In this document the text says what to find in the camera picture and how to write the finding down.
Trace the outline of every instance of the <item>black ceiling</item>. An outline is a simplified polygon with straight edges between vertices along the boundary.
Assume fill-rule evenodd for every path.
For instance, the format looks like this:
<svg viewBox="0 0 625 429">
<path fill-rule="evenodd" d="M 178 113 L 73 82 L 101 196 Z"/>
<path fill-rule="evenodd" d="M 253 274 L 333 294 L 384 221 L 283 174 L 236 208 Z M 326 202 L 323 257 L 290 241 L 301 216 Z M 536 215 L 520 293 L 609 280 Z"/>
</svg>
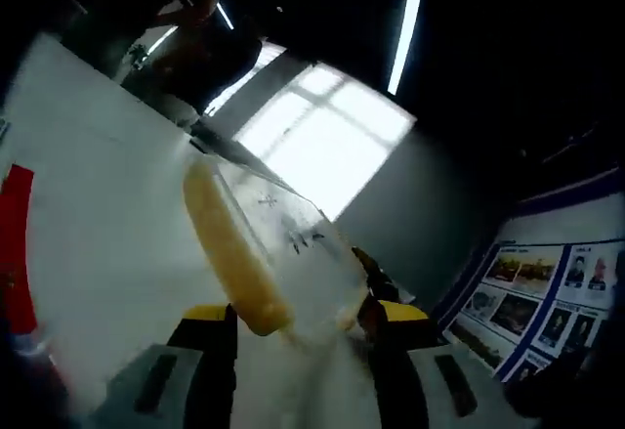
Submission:
<svg viewBox="0 0 625 429">
<path fill-rule="evenodd" d="M 405 0 L 224 1 L 281 7 L 273 40 L 386 90 Z M 598 171 L 613 160 L 597 154 L 608 143 L 596 138 L 616 108 L 616 8 L 615 0 L 422 0 L 395 100 L 462 153 L 545 168 L 565 158 L 550 158 L 562 149 L 592 147 L 577 158 Z"/>
</svg>

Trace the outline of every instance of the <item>poster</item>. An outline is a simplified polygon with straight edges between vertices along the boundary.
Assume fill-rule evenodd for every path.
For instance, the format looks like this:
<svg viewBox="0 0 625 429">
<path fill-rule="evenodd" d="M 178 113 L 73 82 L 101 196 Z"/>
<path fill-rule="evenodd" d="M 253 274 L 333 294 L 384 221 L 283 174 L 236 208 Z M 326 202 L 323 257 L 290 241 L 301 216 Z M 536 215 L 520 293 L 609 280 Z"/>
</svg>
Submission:
<svg viewBox="0 0 625 429">
<path fill-rule="evenodd" d="M 503 248 L 484 282 L 543 298 L 563 254 L 562 246 Z"/>
<path fill-rule="evenodd" d="M 616 259 L 625 243 L 574 245 L 558 291 L 558 299 L 609 310 L 616 285 Z"/>
<path fill-rule="evenodd" d="M 572 244 L 566 257 L 564 247 L 501 248 L 448 329 L 494 371 L 511 365 L 503 381 L 533 375 L 601 336 L 625 241 Z M 520 344 L 519 359 L 506 363 Z"/>
<path fill-rule="evenodd" d="M 607 312 L 557 300 L 549 310 L 532 346 L 557 357 L 592 346 Z"/>
<path fill-rule="evenodd" d="M 516 347 L 512 341 L 493 333 L 463 313 L 452 322 L 449 331 L 469 346 L 493 371 L 512 354 Z"/>
<path fill-rule="evenodd" d="M 487 285 L 480 284 L 469 301 L 465 304 L 465 313 L 473 318 L 488 322 L 499 307 L 506 291 Z"/>
<path fill-rule="evenodd" d="M 517 365 L 512 368 L 512 370 L 502 379 L 502 381 L 510 383 L 519 382 L 539 372 L 550 363 L 550 360 L 539 356 L 533 351 L 525 351 L 523 356 L 519 359 Z"/>
<path fill-rule="evenodd" d="M 507 293 L 490 319 L 490 323 L 504 335 L 511 333 L 516 341 L 521 337 L 531 322 L 539 302 L 536 300 Z"/>
</svg>

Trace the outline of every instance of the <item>photo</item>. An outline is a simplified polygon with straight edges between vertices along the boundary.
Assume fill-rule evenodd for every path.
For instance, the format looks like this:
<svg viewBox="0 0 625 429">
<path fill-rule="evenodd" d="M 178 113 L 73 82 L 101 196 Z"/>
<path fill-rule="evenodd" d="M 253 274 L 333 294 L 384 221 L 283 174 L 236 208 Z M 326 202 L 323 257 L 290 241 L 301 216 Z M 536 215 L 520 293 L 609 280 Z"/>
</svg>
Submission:
<svg viewBox="0 0 625 429">
<path fill-rule="evenodd" d="M 520 382 L 521 380 L 526 379 L 530 375 L 533 375 L 538 370 L 539 369 L 537 365 L 532 364 L 530 361 L 523 361 L 521 365 L 517 367 L 512 377 L 508 379 L 507 383 Z"/>
<path fill-rule="evenodd" d="M 595 319 L 592 317 L 577 316 L 577 320 L 575 320 L 575 324 L 564 342 L 564 350 L 570 353 L 584 347 L 594 323 Z"/>
<path fill-rule="evenodd" d="M 589 348 L 593 347 L 597 341 L 603 339 L 606 323 L 607 323 L 607 320 L 602 320 L 602 322 L 599 324 L 599 329 L 595 333 L 595 336 L 591 338 L 590 343 L 588 343 Z"/>
<path fill-rule="evenodd" d="M 521 262 L 517 258 L 511 256 L 502 255 L 492 265 L 488 273 L 487 278 L 504 280 L 505 282 L 512 282 L 519 270 Z"/>
<path fill-rule="evenodd" d="M 563 335 L 566 324 L 570 319 L 571 312 L 568 310 L 554 309 L 551 316 L 547 320 L 547 324 L 543 328 L 538 341 L 550 348 L 556 347 L 556 344 Z"/>
<path fill-rule="evenodd" d="M 544 293 L 555 267 L 555 264 L 545 263 L 542 258 L 532 263 L 523 263 L 515 278 L 515 285 L 525 292 Z"/>
<path fill-rule="evenodd" d="M 449 331 L 460 341 L 469 346 L 474 353 L 480 356 L 492 368 L 497 368 L 504 360 L 505 356 L 501 356 L 496 348 L 488 346 L 484 343 L 483 339 L 471 332 L 457 320 L 451 324 Z"/>
<path fill-rule="evenodd" d="M 588 288 L 591 290 L 605 290 L 605 260 L 599 258 L 595 264 L 595 271 L 588 282 Z"/>
<path fill-rule="evenodd" d="M 537 307 L 538 302 L 519 297 L 518 295 L 506 294 L 506 297 L 490 321 L 506 328 L 517 336 L 521 336 L 534 316 Z"/>
<path fill-rule="evenodd" d="M 576 256 L 573 260 L 573 263 L 570 265 L 568 269 L 568 273 L 566 273 L 566 278 L 564 279 L 565 287 L 574 287 L 578 289 L 582 286 L 582 282 L 584 282 L 584 274 L 586 272 L 586 257 L 585 256 Z"/>
<path fill-rule="evenodd" d="M 465 312 L 479 320 L 488 320 L 499 305 L 503 291 L 481 285 L 465 306 Z"/>
</svg>

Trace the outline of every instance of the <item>person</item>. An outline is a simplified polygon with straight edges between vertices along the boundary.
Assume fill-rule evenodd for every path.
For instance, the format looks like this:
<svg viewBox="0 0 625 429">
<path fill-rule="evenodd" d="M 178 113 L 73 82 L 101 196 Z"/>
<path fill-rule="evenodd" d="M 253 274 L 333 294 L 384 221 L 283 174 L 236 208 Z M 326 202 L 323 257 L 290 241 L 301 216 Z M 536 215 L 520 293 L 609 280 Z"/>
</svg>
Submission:
<svg viewBox="0 0 625 429">
<path fill-rule="evenodd" d="M 568 270 L 568 274 L 566 275 L 565 285 L 574 285 L 579 287 L 579 285 L 584 281 L 584 269 L 586 267 L 586 258 L 583 256 L 578 256 L 575 258 L 575 264 Z"/>
<path fill-rule="evenodd" d="M 605 261 L 603 258 L 597 260 L 595 272 L 588 282 L 588 288 L 593 290 L 605 290 Z"/>
<path fill-rule="evenodd" d="M 561 311 L 555 311 L 550 320 L 545 326 L 545 330 L 540 336 L 539 340 L 552 348 L 556 346 L 556 343 L 563 334 L 566 321 Z"/>
<path fill-rule="evenodd" d="M 91 0 L 88 14 L 67 31 L 62 43 L 83 61 L 113 77 L 131 45 L 148 28 L 197 26 L 215 12 L 219 0 L 190 1 L 193 7 L 158 15 L 175 0 Z"/>
<path fill-rule="evenodd" d="M 579 379 L 588 357 L 588 349 L 581 348 L 572 353 L 561 353 L 544 369 L 528 374 L 525 378 L 510 382 L 505 387 L 505 396 L 512 408 L 524 417 L 539 417 L 544 427 L 560 426 L 556 421 L 566 417 L 567 407 L 580 399 L 584 388 Z"/>
<path fill-rule="evenodd" d="M 265 40 L 249 16 L 234 30 L 201 26 L 164 56 L 131 72 L 122 87 L 190 132 L 210 102 L 254 67 Z"/>
<path fill-rule="evenodd" d="M 266 39 L 250 16 L 231 31 L 207 28 L 195 44 L 154 63 L 156 71 L 166 75 L 163 92 L 201 115 L 211 101 L 252 70 Z"/>
<path fill-rule="evenodd" d="M 566 339 L 566 342 L 564 343 L 565 351 L 575 351 L 584 346 L 586 340 L 588 339 L 588 335 L 590 334 L 589 323 L 590 322 L 588 321 L 583 321 L 579 324 L 577 329 L 574 328 L 570 332 L 568 339 Z"/>
<path fill-rule="evenodd" d="M 525 380 L 529 376 L 530 373 L 531 373 L 531 370 L 528 367 L 524 368 L 519 374 L 519 380 Z"/>
</svg>

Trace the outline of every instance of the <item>red object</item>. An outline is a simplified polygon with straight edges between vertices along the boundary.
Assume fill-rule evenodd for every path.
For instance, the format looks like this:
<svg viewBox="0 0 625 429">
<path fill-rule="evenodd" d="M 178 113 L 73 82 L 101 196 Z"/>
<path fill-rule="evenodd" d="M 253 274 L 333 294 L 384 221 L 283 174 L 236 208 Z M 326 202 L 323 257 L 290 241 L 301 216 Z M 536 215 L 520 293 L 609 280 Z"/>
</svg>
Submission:
<svg viewBox="0 0 625 429">
<path fill-rule="evenodd" d="M 37 327 L 26 273 L 26 223 L 34 173 L 13 165 L 0 192 L 0 302 L 14 334 Z"/>
</svg>

